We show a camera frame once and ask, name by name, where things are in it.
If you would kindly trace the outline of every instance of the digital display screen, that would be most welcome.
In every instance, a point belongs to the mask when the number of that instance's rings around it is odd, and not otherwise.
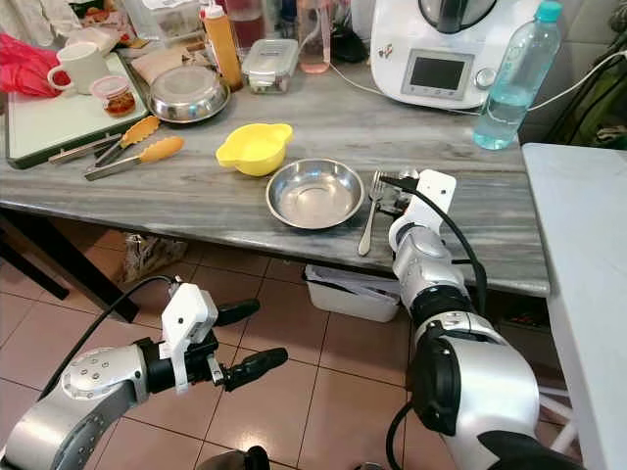
[[[418,57],[413,65],[410,84],[457,90],[465,62]]]

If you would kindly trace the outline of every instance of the table leg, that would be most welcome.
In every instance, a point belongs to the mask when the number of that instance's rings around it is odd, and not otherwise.
[[[18,233],[30,242],[36,254],[73,284],[91,302],[104,309],[122,291],[94,266],[48,219],[26,212],[0,209],[0,222],[7,232]],[[133,320],[138,307],[129,299],[116,312]]]
[[[70,291],[63,287],[58,282],[55,282],[45,272],[31,263],[28,259],[24,258],[18,252],[16,252],[8,243],[0,240],[0,258],[4,258],[8,264],[11,264],[15,269],[20,271],[23,275],[28,276],[34,282],[43,287],[50,294],[55,296],[59,300],[63,300],[68,296]]]

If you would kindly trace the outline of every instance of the yellow bowl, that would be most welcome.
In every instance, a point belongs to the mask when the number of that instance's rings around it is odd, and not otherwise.
[[[281,166],[290,140],[292,126],[288,124],[243,125],[217,149],[217,162],[235,166],[244,174],[264,176]]]

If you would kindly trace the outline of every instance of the blue bottle cap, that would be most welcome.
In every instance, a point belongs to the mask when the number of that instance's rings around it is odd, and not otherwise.
[[[561,3],[547,0],[538,7],[536,20],[542,23],[556,23],[560,12]]]

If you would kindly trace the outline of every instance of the orange tong tips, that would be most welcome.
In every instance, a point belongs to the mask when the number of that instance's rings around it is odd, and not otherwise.
[[[148,116],[136,122],[122,137],[120,146],[125,149],[131,144],[141,142],[159,127],[160,121],[155,116]]]
[[[185,141],[180,137],[168,137],[147,147],[138,157],[142,162],[166,159],[182,149],[184,143]]]

